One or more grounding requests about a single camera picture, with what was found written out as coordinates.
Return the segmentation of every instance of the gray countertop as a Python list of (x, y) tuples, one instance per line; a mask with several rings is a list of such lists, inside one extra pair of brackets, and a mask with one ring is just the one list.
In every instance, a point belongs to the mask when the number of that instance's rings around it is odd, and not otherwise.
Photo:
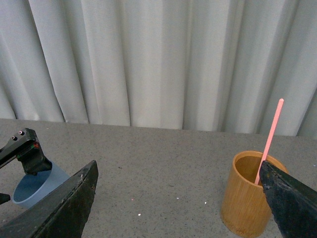
[[(263, 135), (0, 119), (0, 147), (24, 127), (36, 131), (44, 154), (69, 175), (97, 161), (83, 238), (238, 237), (219, 215), (232, 159), (266, 142)], [(275, 136), (269, 154), (317, 189), (316, 140)], [(0, 192), (12, 194), (23, 176), (12, 161), (0, 171)], [(0, 225), (23, 211), (1, 205)], [(260, 237), (282, 237), (273, 217)]]

